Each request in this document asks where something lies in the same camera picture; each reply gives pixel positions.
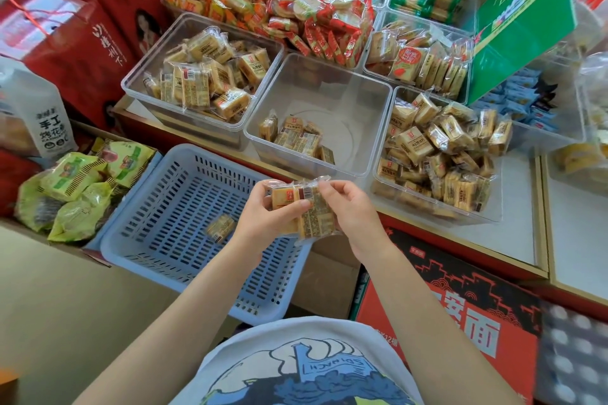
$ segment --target green sign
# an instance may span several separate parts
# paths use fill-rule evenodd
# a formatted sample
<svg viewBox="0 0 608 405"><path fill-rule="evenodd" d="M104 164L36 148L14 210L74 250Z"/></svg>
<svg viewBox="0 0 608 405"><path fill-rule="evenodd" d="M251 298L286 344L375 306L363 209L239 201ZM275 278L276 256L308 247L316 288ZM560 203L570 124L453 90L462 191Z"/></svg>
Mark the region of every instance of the green sign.
<svg viewBox="0 0 608 405"><path fill-rule="evenodd" d="M477 20L469 104L576 27L573 0L487 0Z"/></svg>

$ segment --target floor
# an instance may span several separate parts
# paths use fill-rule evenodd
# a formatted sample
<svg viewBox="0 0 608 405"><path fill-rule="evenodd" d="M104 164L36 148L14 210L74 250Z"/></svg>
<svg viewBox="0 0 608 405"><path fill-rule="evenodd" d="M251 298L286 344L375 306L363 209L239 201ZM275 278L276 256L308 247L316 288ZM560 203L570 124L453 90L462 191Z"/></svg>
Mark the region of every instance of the floor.
<svg viewBox="0 0 608 405"><path fill-rule="evenodd" d="M0 369L20 376L11 405L71 403L177 296L2 226L0 243Z"/></svg>

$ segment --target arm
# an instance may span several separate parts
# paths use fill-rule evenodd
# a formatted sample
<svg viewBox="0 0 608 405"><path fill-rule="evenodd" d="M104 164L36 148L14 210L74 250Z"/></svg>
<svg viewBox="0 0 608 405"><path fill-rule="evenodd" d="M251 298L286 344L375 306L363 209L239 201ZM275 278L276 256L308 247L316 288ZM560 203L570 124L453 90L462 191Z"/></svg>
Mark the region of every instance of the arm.
<svg viewBox="0 0 608 405"><path fill-rule="evenodd" d="M349 181L319 188L370 274L425 403L521 405L392 244L369 197Z"/></svg>
<svg viewBox="0 0 608 405"><path fill-rule="evenodd" d="M267 211L257 183L226 246L186 290L76 399L75 405L166 404L196 373L262 252L308 200Z"/></svg>

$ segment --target green snack package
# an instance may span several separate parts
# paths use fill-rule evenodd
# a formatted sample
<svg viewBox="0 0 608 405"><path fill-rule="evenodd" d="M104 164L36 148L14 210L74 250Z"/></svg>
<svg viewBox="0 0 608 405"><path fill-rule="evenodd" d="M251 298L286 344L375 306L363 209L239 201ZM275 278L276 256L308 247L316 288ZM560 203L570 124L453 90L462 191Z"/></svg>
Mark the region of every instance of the green snack package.
<svg viewBox="0 0 608 405"><path fill-rule="evenodd" d="M65 204L44 194L40 181L47 174L47 171L38 173L20 185L15 206L15 217L36 232L50 229L57 212Z"/></svg>
<svg viewBox="0 0 608 405"><path fill-rule="evenodd" d="M97 156L108 163L108 173L118 185L128 188L139 179L155 152L137 142L105 140Z"/></svg>
<svg viewBox="0 0 608 405"><path fill-rule="evenodd" d="M78 199L87 187L102 180L101 171L106 164L98 157L70 152L40 181L40 186L46 195L70 202Z"/></svg>
<svg viewBox="0 0 608 405"><path fill-rule="evenodd" d="M110 183L93 183L78 200L66 203L57 212L49 241L72 242L93 237L108 217L113 190Z"/></svg>

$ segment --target cartoon print on shirt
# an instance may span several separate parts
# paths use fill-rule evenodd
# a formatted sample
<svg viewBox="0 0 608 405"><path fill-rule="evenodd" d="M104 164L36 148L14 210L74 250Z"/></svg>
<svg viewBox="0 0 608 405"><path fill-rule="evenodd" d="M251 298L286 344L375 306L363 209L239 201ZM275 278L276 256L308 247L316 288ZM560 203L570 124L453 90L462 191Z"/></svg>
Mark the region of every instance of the cartoon print on shirt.
<svg viewBox="0 0 608 405"><path fill-rule="evenodd" d="M339 340L308 338L244 358L225 371L201 401L201 405L254 403L415 405L358 349Z"/></svg>

